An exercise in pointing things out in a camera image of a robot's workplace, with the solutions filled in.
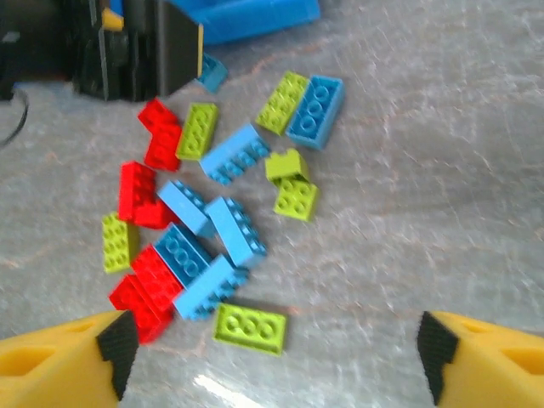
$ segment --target lime green lego brick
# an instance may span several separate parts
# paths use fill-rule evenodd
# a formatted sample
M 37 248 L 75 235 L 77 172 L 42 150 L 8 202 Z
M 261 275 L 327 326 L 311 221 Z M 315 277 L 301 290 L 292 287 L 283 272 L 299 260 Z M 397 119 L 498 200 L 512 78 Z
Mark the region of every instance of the lime green lego brick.
M 213 338 L 235 346 L 281 355 L 286 325 L 287 317 L 283 314 L 220 303 Z
M 180 160 L 200 160 L 212 143 L 219 109 L 215 104 L 191 104 L 176 149 Z
M 102 238 L 105 273 L 129 269 L 139 250 L 138 227 L 121 221 L 112 212 L 102 218 Z
M 303 98 L 308 83 L 307 77 L 286 72 L 255 122 L 281 136 Z
M 314 216 L 319 194 L 320 189 L 315 184 L 284 178 L 281 180 L 274 211 L 286 217 L 309 221 Z
M 285 155 L 271 153 L 264 161 L 264 171 L 266 179 L 276 186 L 286 178 L 310 181 L 308 164 L 296 149 L 288 149 Z

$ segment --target blue lego brick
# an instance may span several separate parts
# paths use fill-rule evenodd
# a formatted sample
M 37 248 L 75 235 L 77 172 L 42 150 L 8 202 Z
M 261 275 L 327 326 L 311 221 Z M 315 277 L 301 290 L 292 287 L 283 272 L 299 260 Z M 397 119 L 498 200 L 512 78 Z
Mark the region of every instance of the blue lego brick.
M 124 15 L 122 1 L 123 0 L 110 0 L 110 10 L 121 17 Z
M 270 147 L 250 123 L 201 158 L 202 171 L 212 180 L 229 185 L 258 160 L 270 154 Z
M 206 206 L 205 211 L 236 266 L 254 268 L 263 261 L 266 247 L 258 239 L 258 232 L 239 202 L 218 197 Z
M 322 150 L 345 97 L 343 81 L 312 76 L 286 134 L 299 145 Z
M 170 0 L 204 26 L 204 44 L 227 43 L 320 18 L 319 0 Z
M 227 257 L 219 255 L 174 300 L 174 306 L 184 319 L 206 319 L 221 301 L 232 296 L 238 286 L 246 283 L 248 275 L 247 269 L 236 268 Z
M 176 224 L 171 224 L 153 247 L 184 288 L 188 288 L 212 262 L 212 257 L 195 236 Z
M 223 83 L 228 75 L 227 68 L 218 59 L 206 53 L 202 55 L 202 74 L 197 81 L 208 92 L 215 94 L 219 89 L 219 85 Z
M 181 181 L 168 181 L 159 191 L 159 197 L 193 234 L 204 238 L 215 235 L 213 223 L 204 213 L 204 199 L 189 186 Z

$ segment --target toy brick pile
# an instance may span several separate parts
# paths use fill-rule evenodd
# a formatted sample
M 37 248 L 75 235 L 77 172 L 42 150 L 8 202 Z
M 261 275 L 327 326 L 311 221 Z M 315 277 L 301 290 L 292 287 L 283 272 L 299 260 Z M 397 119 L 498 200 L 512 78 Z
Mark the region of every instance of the toy brick pile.
M 202 78 L 201 82 L 217 89 L 226 70 L 216 60 L 205 66 L 212 82 L 209 87 Z M 306 78 L 288 71 L 255 122 L 278 135 L 286 132 L 299 145 L 322 150 L 343 98 L 340 79 Z M 150 132 L 144 164 L 122 165 L 118 210 L 103 218 L 106 273 L 133 270 L 110 294 L 111 303 L 133 311 L 141 343 L 157 339 L 175 314 L 201 320 L 217 310 L 216 340 L 281 354 L 284 315 L 222 303 L 246 283 L 249 270 L 267 253 L 243 206 L 222 196 L 205 202 L 179 180 L 157 191 L 156 170 L 176 172 L 181 160 L 199 161 L 210 179 L 228 185 L 268 157 L 266 177 L 279 189 L 275 212 L 309 221 L 319 190 L 310 181 L 305 160 L 295 149 L 271 153 L 251 123 L 208 151 L 218 120 L 214 104 L 192 104 L 182 123 L 155 99 L 139 120 Z M 139 227 L 165 231 L 140 251 Z M 215 235 L 226 253 L 212 258 L 201 240 Z

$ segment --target marble surface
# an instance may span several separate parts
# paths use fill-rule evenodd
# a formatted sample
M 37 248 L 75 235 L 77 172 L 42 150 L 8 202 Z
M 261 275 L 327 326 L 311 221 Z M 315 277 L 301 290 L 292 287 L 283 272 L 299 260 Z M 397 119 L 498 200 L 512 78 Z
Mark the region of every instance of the marble surface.
M 211 321 L 176 320 L 140 349 L 121 406 L 430 407 L 414 340 L 423 310 L 542 330 L 541 1 L 322 8 L 313 25 L 209 49 L 230 70 L 219 94 L 191 86 L 168 101 L 182 116 L 217 100 L 217 141 L 286 70 L 345 80 L 326 150 L 301 150 L 322 192 L 312 224 L 273 213 L 263 163 L 228 189 L 193 163 L 172 176 L 248 208 L 269 257 L 236 302 L 289 314 L 286 352 L 215 343 Z M 102 271 L 100 218 L 116 209 L 119 165 L 148 143 L 140 105 L 27 89 L 25 131 L 0 151 L 0 337 L 111 308 L 119 275 Z M 0 128 L 16 113 L 1 109 Z

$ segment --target red lego brick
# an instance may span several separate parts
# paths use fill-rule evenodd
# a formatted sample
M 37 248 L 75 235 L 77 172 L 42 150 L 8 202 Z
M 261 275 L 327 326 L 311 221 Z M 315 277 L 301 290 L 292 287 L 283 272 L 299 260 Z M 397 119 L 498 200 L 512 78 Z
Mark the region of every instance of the red lego brick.
M 133 223 L 151 230 L 164 230 L 170 223 L 179 223 L 179 218 L 160 199 L 136 208 Z
M 145 153 L 144 163 L 157 170 L 177 171 L 181 161 L 176 157 L 176 149 L 181 137 L 182 129 L 177 124 L 157 126 Z
M 172 123 L 177 125 L 179 123 L 178 118 L 157 98 L 147 103 L 145 108 L 138 114 L 138 119 L 151 133 L 154 133 L 156 127 L 160 124 Z
M 156 172 L 136 161 L 121 166 L 118 216 L 122 221 L 133 221 L 136 208 L 156 201 Z
M 132 267 L 155 307 L 161 312 L 173 311 L 173 300 L 183 291 L 183 287 L 155 248 L 147 246 L 133 260 Z
M 138 328 L 140 344 L 156 340 L 173 319 L 171 311 L 159 311 L 145 293 L 136 275 L 125 275 L 110 294 L 117 310 L 131 310 Z

